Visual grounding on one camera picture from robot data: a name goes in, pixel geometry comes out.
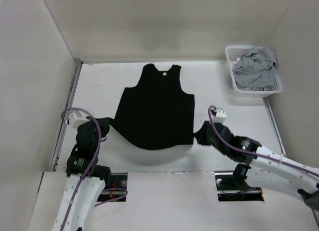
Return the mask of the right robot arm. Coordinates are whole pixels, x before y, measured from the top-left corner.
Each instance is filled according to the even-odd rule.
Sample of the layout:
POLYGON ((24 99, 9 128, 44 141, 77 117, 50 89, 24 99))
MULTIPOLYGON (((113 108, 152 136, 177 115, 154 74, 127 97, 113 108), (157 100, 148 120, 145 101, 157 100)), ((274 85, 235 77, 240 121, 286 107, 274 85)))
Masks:
POLYGON ((212 146, 237 165, 221 187, 235 190, 266 188, 295 197, 313 210, 319 209, 319 171, 269 150, 260 142, 235 136, 221 123, 205 121, 194 133, 199 145, 212 146))

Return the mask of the black tank top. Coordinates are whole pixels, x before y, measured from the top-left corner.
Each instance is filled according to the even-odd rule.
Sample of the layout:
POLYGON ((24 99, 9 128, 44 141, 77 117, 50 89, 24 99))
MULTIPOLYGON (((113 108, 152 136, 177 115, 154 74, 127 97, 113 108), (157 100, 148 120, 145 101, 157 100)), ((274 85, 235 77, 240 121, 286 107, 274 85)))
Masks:
POLYGON ((195 97, 182 90, 180 72, 179 65, 145 65, 137 85, 124 89, 111 126, 145 150, 192 145, 195 97))

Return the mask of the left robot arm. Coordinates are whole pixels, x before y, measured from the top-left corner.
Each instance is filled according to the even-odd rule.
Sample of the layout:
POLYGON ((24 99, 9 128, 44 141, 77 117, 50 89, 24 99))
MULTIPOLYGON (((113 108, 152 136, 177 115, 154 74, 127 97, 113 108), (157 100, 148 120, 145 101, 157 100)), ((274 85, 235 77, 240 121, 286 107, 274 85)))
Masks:
POLYGON ((112 184, 111 169, 98 165, 110 119, 71 115, 68 124, 77 130, 76 144, 67 160, 65 188, 52 230, 86 231, 100 193, 112 184))

